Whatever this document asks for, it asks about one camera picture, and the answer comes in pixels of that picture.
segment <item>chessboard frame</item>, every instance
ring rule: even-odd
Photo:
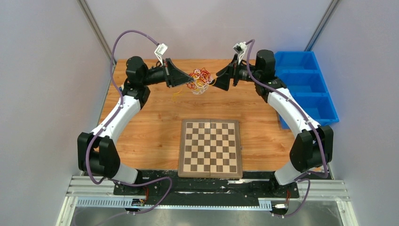
[[[226,176],[226,173],[211,173],[211,172],[184,172],[184,165],[181,161],[184,160],[184,147],[185,147],[185,136],[186,136],[186,124],[188,122],[205,122],[209,121],[210,123],[234,123],[234,135],[236,142],[236,160],[237,160],[237,173],[232,173],[229,177]],[[180,150],[179,150],[179,168],[178,174],[179,177],[199,177],[199,178],[242,178],[242,148],[240,142],[240,130],[239,130],[239,121],[238,120],[224,120],[224,119],[184,119],[182,120],[182,129],[181,129],[181,142],[180,142]]]

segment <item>wooden table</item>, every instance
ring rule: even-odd
[[[186,73],[205,67],[212,76],[231,60],[173,60]],[[145,60],[148,66],[156,60]],[[126,78],[126,60],[119,60],[114,78],[122,84]],[[167,88],[165,83],[151,85],[144,108],[126,126],[117,142],[121,161],[137,169],[178,168],[180,130],[183,119],[237,119],[241,131],[244,170],[277,170],[289,161],[294,142],[290,130],[279,126],[276,111],[255,92],[251,82],[240,81],[228,92],[210,87],[202,95],[194,95],[185,85]],[[181,91],[180,96],[174,93]],[[101,121],[119,99],[111,85]]]

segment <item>blue plastic tray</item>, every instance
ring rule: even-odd
[[[320,125],[338,122],[330,94],[313,52],[277,52],[276,76],[290,90],[298,104]],[[279,116],[283,129],[288,125]]]

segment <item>gray wall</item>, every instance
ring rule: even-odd
[[[398,225],[399,1],[343,0],[314,51],[340,117],[332,171],[361,226]]]
[[[109,61],[73,0],[1,1],[0,31],[0,225],[54,225]]]
[[[303,50],[330,0],[87,0],[108,44],[136,29],[169,46],[165,57],[222,58],[233,45],[256,39],[259,49]],[[154,45],[130,34],[116,58],[155,58]]]

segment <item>wooden chessboard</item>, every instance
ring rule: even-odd
[[[241,178],[238,121],[183,120],[178,175],[190,178]]]

